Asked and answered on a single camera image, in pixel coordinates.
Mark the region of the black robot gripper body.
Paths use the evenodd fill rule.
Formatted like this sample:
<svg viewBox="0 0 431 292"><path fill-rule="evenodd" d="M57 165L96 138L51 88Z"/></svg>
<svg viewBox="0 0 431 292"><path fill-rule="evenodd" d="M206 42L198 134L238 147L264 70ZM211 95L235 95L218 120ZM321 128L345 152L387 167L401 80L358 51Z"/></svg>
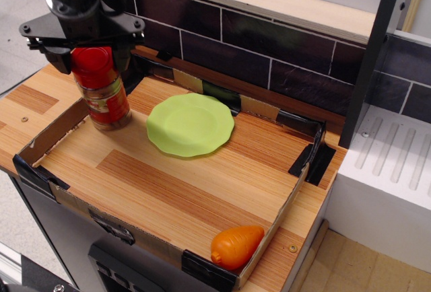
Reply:
<svg viewBox="0 0 431 292"><path fill-rule="evenodd" d="M117 13L95 0L78 11L60 0L46 0L49 12L19 27L28 47L40 52L72 50L78 47L142 44L145 23L126 13Z"/></svg>

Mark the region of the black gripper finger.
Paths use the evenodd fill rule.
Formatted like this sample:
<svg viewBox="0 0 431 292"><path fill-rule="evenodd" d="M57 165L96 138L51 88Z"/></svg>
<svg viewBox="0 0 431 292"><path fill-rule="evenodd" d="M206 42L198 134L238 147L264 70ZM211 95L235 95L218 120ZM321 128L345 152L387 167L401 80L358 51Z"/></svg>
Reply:
<svg viewBox="0 0 431 292"><path fill-rule="evenodd" d="M118 42L112 46L114 64L119 72L124 72L128 69L132 50L133 43L130 42Z"/></svg>
<svg viewBox="0 0 431 292"><path fill-rule="evenodd" d="M45 46L42 51L50 64L61 73L71 72L71 49Z"/></svg>

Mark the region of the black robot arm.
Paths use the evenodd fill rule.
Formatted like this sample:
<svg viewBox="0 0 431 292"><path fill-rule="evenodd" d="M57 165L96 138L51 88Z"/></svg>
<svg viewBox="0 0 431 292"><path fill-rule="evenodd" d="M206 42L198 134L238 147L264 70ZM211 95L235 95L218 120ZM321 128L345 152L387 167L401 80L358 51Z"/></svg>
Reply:
<svg viewBox="0 0 431 292"><path fill-rule="evenodd" d="M132 50L144 42L145 23L126 12L126 0L45 1L49 13L19 27L29 49L69 74L74 49L107 46L117 70L128 69Z"/></svg>

